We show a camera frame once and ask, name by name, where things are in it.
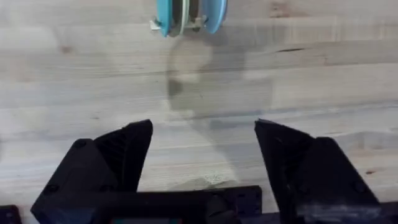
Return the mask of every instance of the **black plastic part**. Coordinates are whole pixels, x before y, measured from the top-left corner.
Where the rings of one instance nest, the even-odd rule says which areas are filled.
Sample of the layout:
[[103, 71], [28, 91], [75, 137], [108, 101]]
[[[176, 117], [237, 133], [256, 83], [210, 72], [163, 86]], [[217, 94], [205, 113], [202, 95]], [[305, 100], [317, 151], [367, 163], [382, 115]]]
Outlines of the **black plastic part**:
[[15, 205], [0, 206], [1, 224], [22, 224], [18, 208]]
[[333, 139], [265, 120], [256, 134], [282, 223], [396, 223]]
[[75, 141], [31, 212], [41, 224], [109, 224], [113, 218], [134, 217], [204, 223], [208, 214], [220, 215], [213, 211], [216, 197], [225, 204], [221, 218], [261, 214], [258, 186], [137, 193], [151, 136], [152, 123], [147, 120], [95, 140]]

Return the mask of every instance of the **wooden table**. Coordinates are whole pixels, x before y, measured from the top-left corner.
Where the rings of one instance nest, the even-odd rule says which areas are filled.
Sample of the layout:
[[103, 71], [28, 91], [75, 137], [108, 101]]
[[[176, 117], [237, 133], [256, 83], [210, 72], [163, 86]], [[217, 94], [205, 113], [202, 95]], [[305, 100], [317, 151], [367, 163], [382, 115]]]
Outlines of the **wooden table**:
[[0, 0], [0, 202], [30, 206], [78, 138], [150, 118], [139, 190], [260, 185], [265, 118], [334, 137], [398, 200], [395, 0], [230, 0], [216, 35], [164, 39], [155, 1]]

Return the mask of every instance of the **wooden surface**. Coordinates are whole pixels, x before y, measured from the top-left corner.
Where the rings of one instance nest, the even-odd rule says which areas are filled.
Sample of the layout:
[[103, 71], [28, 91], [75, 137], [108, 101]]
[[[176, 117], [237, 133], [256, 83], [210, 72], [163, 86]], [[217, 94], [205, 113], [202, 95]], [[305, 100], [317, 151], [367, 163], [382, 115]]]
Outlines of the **wooden surface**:
[[395, 0], [230, 0], [216, 35], [164, 39], [155, 1], [0, 0], [0, 203], [29, 209], [78, 138], [150, 118], [139, 190], [260, 185], [258, 118], [336, 138], [398, 200]]

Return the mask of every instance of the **blue object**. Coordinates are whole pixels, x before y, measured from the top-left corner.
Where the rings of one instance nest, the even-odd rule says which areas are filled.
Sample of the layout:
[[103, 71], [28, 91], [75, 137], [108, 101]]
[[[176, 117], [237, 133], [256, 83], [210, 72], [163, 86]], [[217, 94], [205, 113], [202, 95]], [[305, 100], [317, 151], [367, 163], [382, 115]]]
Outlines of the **blue object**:
[[157, 19], [160, 22], [160, 31], [167, 37], [172, 26], [172, 0], [157, 0]]
[[226, 12], [227, 0], [202, 0], [203, 14], [207, 17], [206, 30], [214, 34], [220, 28]]

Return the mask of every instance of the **blue disc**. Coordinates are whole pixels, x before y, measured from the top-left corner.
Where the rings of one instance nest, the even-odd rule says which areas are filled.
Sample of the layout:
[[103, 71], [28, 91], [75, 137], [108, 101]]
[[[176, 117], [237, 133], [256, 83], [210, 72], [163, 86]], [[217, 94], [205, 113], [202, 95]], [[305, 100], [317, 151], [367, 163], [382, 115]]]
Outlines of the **blue disc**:
[[202, 0], [203, 14], [207, 17], [206, 30], [214, 34], [220, 28], [226, 12], [227, 0]]
[[157, 0], [156, 5], [160, 32], [167, 37], [172, 26], [172, 0]]

